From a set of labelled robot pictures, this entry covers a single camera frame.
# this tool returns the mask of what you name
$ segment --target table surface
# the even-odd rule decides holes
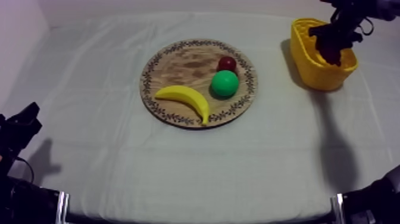
[[[70,193],[72,212],[121,221],[268,222],[329,211],[331,195],[400,163],[400,45],[393,33],[366,37],[342,88],[311,91],[289,53],[292,21],[158,13],[52,29],[3,108],[10,116],[40,105],[43,128],[22,152],[35,183]],[[146,62],[190,38],[229,43],[254,64],[257,96],[234,122],[183,130],[143,106]]]

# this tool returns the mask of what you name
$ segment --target red apple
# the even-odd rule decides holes
[[[218,63],[218,71],[228,70],[235,72],[236,61],[232,57],[222,57]]]

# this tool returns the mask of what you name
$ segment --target plastic fruit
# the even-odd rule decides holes
[[[196,112],[202,117],[202,124],[208,123],[210,115],[210,106],[201,93],[187,86],[168,86],[160,89],[155,93],[156,99],[170,99],[178,102],[185,102],[191,105]]]
[[[231,71],[223,70],[217,72],[211,81],[211,88],[221,97],[229,97],[235,94],[239,88],[239,79]]]
[[[236,61],[232,57],[222,57],[218,62],[218,71],[229,70],[235,72]]]

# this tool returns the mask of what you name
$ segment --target yellow banana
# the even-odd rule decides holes
[[[155,93],[156,99],[170,99],[185,102],[191,105],[196,112],[203,118],[203,125],[208,123],[210,106],[201,93],[187,86],[167,86]]]

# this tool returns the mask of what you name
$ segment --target yellow basket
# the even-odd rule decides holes
[[[341,50],[340,67],[327,63],[315,48],[317,38],[308,36],[308,29],[325,22],[314,18],[300,18],[292,23],[290,50],[296,62],[301,79],[311,88],[330,91],[337,89],[358,67],[358,61],[351,49]]]

